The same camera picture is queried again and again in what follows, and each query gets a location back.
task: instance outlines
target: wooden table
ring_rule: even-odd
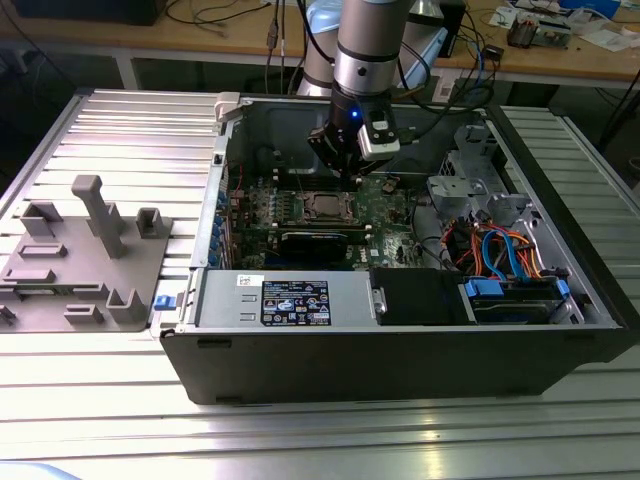
[[[244,63],[264,65],[267,55],[267,30],[273,7],[228,20],[212,33],[193,25],[184,25],[161,16],[152,27],[137,27],[99,22],[23,19],[19,18],[8,0],[4,1],[20,27],[44,50],[67,53],[105,55],[115,58],[122,82],[127,89],[137,89],[138,81],[132,60],[156,58],[201,62]],[[555,85],[625,88],[640,66],[640,49],[612,53],[574,37],[567,50],[534,47],[528,50],[507,46],[506,29],[487,25],[491,9],[500,0],[469,0],[471,15],[487,41],[505,49],[497,79],[516,82]],[[195,0],[201,7],[215,5],[214,0]],[[240,0],[230,8],[221,9],[219,16],[259,6],[259,0]],[[183,0],[172,13],[191,19],[188,0]],[[640,23],[640,13],[621,11],[616,20]],[[302,55],[302,24],[297,8],[286,7],[287,59],[285,64],[297,64]],[[0,48],[29,48],[4,15],[0,15]],[[472,68],[473,58],[463,42],[458,41],[451,58],[436,61],[433,75],[440,78],[436,91],[442,96],[447,86],[465,70]]]
[[[510,47],[507,44],[507,29],[488,24],[495,8],[504,5],[505,2],[469,0],[468,3],[471,7],[471,17],[487,43],[504,49],[500,71],[496,75],[498,80],[626,88],[640,68],[640,49],[625,49],[613,53],[578,36],[571,39],[567,49]],[[640,12],[621,9],[614,20],[640,23]],[[465,18],[463,25],[470,26],[468,18]],[[439,90],[449,88],[465,69],[473,68],[473,64],[474,60],[465,43],[456,42],[451,58],[438,59],[435,64],[444,70],[440,72],[434,98],[439,95]]]

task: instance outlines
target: power supply label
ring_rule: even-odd
[[[331,325],[328,282],[262,282],[261,321],[267,327]]]

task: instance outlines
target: barcode sticker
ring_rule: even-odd
[[[239,287],[261,287],[264,275],[238,275]]]

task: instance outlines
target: blue plastic clip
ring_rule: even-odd
[[[176,297],[170,295],[158,295],[153,302],[153,309],[158,312],[175,310],[176,308]]]
[[[558,279],[556,281],[556,286],[558,287],[558,291],[560,292],[560,295],[562,295],[562,298],[569,298],[569,295],[571,295],[571,290],[569,290],[569,285],[567,285],[567,282]]]
[[[472,278],[464,284],[464,289],[469,298],[473,297],[502,297],[504,291],[498,280],[489,280],[488,278]]]

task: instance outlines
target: electrical connector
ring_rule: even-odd
[[[278,45],[278,20],[271,20],[269,32],[267,33],[267,48],[273,50]]]

